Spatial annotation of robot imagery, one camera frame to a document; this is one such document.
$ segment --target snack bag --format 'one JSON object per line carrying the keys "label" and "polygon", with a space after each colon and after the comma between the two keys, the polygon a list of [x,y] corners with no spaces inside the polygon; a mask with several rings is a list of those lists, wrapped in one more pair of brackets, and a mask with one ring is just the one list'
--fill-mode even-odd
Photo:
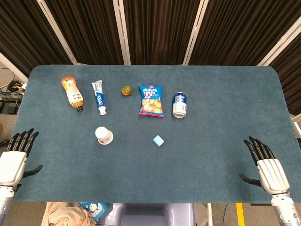
{"label": "snack bag", "polygon": [[164,117],[162,110],[162,86],[139,85],[141,103],[139,115]]}

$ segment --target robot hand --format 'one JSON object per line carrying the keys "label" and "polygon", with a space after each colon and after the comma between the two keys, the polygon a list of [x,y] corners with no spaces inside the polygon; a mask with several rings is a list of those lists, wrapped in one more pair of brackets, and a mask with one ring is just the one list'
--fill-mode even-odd
{"label": "robot hand", "polygon": [[295,208],[293,200],[289,197],[290,185],[283,167],[268,146],[253,137],[251,143],[244,140],[259,172],[260,180],[249,179],[245,175],[239,176],[247,183],[263,187],[272,195],[271,204],[282,226],[301,226],[301,219]]}
{"label": "robot hand", "polygon": [[22,178],[34,175],[42,169],[39,165],[36,169],[24,172],[27,157],[32,149],[33,142],[39,132],[34,133],[33,129],[15,134],[8,143],[6,152],[0,157],[0,186],[16,187]]}
{"label": "robot hand", "polygon": [[43,167],[39,165],[34,170],[24,172],[32,144],[39,134],[36,132],[30,137],[32,132],[33,129],[30,129],[15,134],[0,157],[0,226],[4,224],[12,199],[21,186],[21,179],[38,173]]}

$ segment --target small blue cube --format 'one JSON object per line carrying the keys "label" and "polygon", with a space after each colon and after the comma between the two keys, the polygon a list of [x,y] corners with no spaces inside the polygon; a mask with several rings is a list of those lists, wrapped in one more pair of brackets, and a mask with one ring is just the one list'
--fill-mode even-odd
{"label": "small blue cube", "polygon": [[158,147],[160,147],[164,143],[164,140],[159,135],[156,135],[153,141]]}

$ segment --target white cup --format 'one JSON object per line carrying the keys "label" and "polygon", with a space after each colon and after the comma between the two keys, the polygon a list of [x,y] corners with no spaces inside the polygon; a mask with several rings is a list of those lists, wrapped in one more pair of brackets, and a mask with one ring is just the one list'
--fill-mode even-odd
{"label": "white cup", "polygon": [[103,126],[95,130],[95,136],[101,145],[107,145],[113,140],[113,133]]}

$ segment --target soda can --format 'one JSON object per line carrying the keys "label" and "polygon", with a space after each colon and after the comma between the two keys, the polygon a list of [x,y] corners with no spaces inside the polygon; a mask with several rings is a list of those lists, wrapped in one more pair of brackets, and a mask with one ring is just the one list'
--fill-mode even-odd
{"label": "soda can", "polygon": [[173,99],[173,115],[176,118],[183,118],[187,111],[187,97],[184,93],[176,93]]}

